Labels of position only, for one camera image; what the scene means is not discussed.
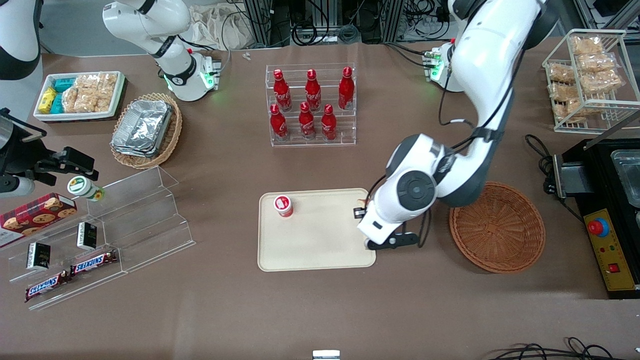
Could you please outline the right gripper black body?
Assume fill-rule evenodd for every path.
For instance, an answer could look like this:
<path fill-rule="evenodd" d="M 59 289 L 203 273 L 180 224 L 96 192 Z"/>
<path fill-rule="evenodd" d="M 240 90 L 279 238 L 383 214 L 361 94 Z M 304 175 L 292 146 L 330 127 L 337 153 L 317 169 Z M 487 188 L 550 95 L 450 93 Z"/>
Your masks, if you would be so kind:
<path fill-rule="evenodd" d="M 47 132 L 19 120 L 11 114 L 1 116 L 0 173 L 2 176 L 34 177 L 46 173 L 42 162 L 48 159 L 48 148 L 42 139 Z"/>

